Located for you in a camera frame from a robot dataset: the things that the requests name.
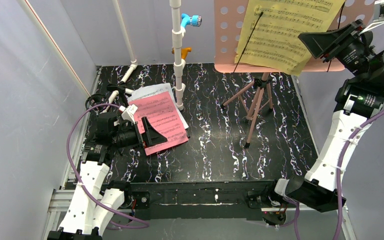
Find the pink sheet music page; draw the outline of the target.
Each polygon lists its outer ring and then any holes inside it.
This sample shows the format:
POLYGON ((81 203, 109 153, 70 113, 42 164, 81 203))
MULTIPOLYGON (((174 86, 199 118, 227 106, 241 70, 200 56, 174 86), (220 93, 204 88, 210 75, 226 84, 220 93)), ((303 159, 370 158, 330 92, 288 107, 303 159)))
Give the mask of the pink sheet music page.
POLYGON ((150 125, 167 138, 167 142, 147 146, 144 149, 147 156, 181 145, 189 140, 178 109, 168 91, 130 100, 129 103, 138 107, 134 119, 138 122, 141 134, 145 132, 142 118, 146 117, 150 125))

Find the white sheet music page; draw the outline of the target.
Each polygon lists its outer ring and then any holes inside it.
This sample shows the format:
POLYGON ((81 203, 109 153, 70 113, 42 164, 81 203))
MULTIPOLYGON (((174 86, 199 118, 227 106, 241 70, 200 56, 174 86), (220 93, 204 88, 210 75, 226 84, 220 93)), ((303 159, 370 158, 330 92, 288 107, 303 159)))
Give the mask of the white sheet music page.
MULTIPOLYGON (((174 105, 176 106, 175 100, 174 100, 173 91, 172 91, 172 87, 171 87, 171 85, 169 83, 160 83, 160 84, 154 84, 154 85, 149 85, 149 86, 141 87, 141 88, 139 88, 137 90, 134 90, 133 93, 132 93, 132 96, 130 96, 127 100, 128 100, 128 103, 129 103, 129 101, 131 101, 131 100, 142 99, 142 98, 154 96, 154 95, 157 95, 157 94, 160 94, 160 93, 163 93, 163 92, 169 92, 170 93, 171 98, 172 98, 172 100, 174 102, 174 105)), ((182 120, 184 128, 186 130, 188 125, 187 125, 186 121, 184 120, 183 116, 181 115, 178 107, 177 107, 177 112, 179 113, 180 119, 182 120)))

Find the yellow sheet music page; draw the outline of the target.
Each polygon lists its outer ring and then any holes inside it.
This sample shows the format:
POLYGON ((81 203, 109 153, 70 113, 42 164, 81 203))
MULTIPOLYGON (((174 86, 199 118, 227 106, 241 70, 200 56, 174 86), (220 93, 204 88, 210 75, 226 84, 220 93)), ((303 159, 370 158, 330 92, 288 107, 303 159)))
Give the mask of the yellow sheet music page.
POLYGON ((343 0, 250 0, 235 63, 268 67, 298 76, 312 57, 301 33, 326 32, 343 0))

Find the pink music stand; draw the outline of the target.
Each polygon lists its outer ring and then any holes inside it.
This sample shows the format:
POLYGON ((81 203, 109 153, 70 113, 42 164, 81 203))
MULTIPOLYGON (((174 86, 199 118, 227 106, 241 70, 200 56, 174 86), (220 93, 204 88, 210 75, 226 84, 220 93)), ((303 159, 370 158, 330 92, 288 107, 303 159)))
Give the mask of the pink music stand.
POLYGON ((339 72, 341 63, 313 58, 302 32, 336 30, 373 16, 372 0, 216 0, 214 64, 221 73, 339 72))

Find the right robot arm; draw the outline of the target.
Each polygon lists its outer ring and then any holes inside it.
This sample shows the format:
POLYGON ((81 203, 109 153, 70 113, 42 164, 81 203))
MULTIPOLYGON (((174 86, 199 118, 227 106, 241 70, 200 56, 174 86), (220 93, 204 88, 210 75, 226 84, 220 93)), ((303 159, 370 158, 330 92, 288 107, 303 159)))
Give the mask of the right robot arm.
POLYGON ((272 193, 324 213, 345 205, 346 167, 360 138, 383 113, 384 50, 374 52, 373 33, 360 19, 337 30, 303 32, 299 39, 313 57, 337 59, 353 77, 335 96, 329 134, 314 165, 304 176, 278 179, 272 193))

